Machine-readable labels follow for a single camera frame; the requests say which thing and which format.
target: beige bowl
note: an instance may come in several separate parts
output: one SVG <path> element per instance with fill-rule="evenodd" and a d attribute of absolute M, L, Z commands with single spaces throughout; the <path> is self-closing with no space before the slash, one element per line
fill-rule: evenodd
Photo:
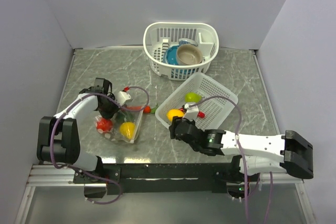
<path fill-rule="evenodd" d="M 191 44 L 181 45 L 177 49 L 176 61 L 181 66 L 199 64 L 202 60 L 201 51 Z"/>

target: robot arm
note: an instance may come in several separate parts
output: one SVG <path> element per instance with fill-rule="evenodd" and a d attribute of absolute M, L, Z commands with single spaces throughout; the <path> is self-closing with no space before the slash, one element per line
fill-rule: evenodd
<path fill-rule="evenodd" d="M 209 156 L 239 156 L 235 133 L 222 130 L 202 131 L 195 126 L 190 113 L 186 117 L 173 119 L 169 127 L 171 139 L 175 138 L 189 144 L 196 152 Z M 244 149 L 247 174 L 263 172 L 287 172 L 301 179 L 313 178 L 313 147 L 295 131 L 285 135 L 255 136 L 239 134 L 239 142 Z M 243 174 L 243 161 L 240 159 L 240 172 Z"/>
<path fill-rule="evenodd" d="M 83 99 L 89 93 L 108 95 L 120 105 L 124 105 L 131 96 L 120 91 L 114 96 L 110 91 L 112 83 L 106 79 L 96 78 L 94 86 L 83 89 L 74 102 L 62 112 L 53 117 L 45 116 L 41 119 L 38 133 L 37 157 L 40 161 L 50 162 L 50 137 L 56 120 L 66 112 L 57 127 L 56 135 L 61 134 L 60 139 L 54 140 L 54 155 L 57 163 L 73 165 L 77 168 L 95 171 L 103 176 L 102 160 L 99 156 L 89 154 L 80 148 L 77 125 L 92 111 L 98 110 L 105 119 L 111 119 L 119 110 L 119 107 L 107 98 L 92 95 Z"/>

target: red vegetable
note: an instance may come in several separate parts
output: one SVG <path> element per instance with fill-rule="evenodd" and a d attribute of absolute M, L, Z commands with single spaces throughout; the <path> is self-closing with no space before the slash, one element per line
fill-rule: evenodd
<path fill-rule="evenodd" d="M 143 108 L 143 106 L 131 106 L 131 107 L 127 107 L 130 110 L 139 110 L 141 108 Z M 144 108 L 143 113 L 148 114 L 151 113 L 151 107 L 146 106 L 146 108 Z"/>
<path fill-rule="evenodd" d="M 151 107 L 146 106 L 146 108 L 143 110 L 143 113 L 151 113 Z"/>
<path fill-rule="evenodd" d="M 198 115 L 197 115 L 199 118 L 204 118 L 205 117 L 205 114 L 201 111 L 199 111 Z"/>
<path fill-rule="evenodd" d="M 96 129 L 99 133 L 106 133 L 110 132 L 113 127 L 113 123 L 109 119 L 101 118 L 97 123 L 96 123 Z"/>

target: gray marble table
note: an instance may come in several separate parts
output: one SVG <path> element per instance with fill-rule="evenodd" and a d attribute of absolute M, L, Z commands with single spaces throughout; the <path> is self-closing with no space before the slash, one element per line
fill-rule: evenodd
<path fill-rule="evenodd" d="M 273 135 L 268 101 L 253 53 L 247 50 L 221 49 L 206 73 L 233 91 L 243 113 L 240 132 Z M 58 111 L 66 108 L 83 88 L 102 77 L 113 83 L 113 91 L 126 86 L 141 86 L 150 94 L 150 106 L 162 103 L 180 84 L 157 76 L 149 67 L 141 48 L 76 50 Z M 132 91 L 132 96 L 145 95 Z M 141 132 L 134 144 L 110 141 L 98 134 L 93 112 L 79 125 L 81 148 L 99 155 L 105 163 L 213 163 L 230 162 L 230 156 L 209 157 L 194 152 L 182 141 L 171 140 L 169 131 L 155 118 L 144 114 Z M 238 113 L 233 110 L 221 129 L 233 131 Z"/>

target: white plastic basket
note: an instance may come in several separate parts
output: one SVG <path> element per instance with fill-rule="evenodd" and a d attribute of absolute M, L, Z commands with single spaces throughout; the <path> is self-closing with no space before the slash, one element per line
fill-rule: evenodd
<path fill-rule="evenodd" d="M 238 103 L 238 97 L 229 89 L 203 73 L 195 73 L 188 80 L 183 82 L 156 110 L 156 118 L 168 128 L 171 122 L 166 114 L 171 109 L 179 109 L 185 104 L 184 97 L 187 93 L 194 92 L 202 98 L 213 95 L 222 95 Z M 214 98 L 198 106 L 199 110 L 205 113 L 205 118 L 197 118 L 196 126 L 199 129 L 217 129 L 227 116 L 231 113 L 234 106 L 221 98 Z"/>
<path fill-rule="evenodd" d="M 163 55 L 172 46 L 178 45 L 180 38 L 188 38 L 198 43 L 203 54 L 203 62 L 190 66 L 174 66 L 163 63 Z M 152 70 L 171 80 L 184 81 L 195 72 L 205 73 L 216 57 L 219 41 L 216 30 L 203 23 L 158 22 L 147 27 L 143 35 L 143 46 Z"/>

